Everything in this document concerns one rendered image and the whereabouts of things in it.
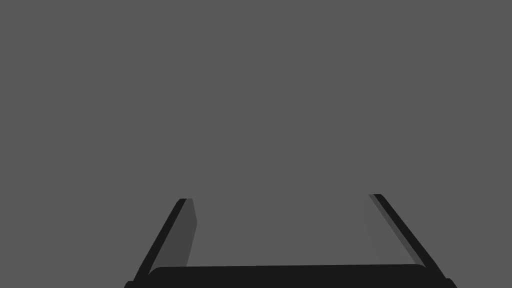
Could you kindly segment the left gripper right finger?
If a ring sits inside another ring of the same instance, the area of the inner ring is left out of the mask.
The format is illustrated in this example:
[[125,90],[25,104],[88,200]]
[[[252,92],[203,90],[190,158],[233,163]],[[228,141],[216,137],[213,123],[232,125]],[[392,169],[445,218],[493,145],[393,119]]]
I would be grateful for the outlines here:
[[368,194],[363,223],[381,265],[418,265],[435,279],[446,276],[383,194]]

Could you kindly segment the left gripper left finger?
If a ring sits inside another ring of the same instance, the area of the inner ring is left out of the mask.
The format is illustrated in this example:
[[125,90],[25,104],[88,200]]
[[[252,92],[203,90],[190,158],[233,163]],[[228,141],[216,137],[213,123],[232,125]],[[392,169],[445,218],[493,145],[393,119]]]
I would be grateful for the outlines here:
[[186,267],[197,225],[194,200],[179,199],[159,230],[133,281],[144,281],[158,268]]

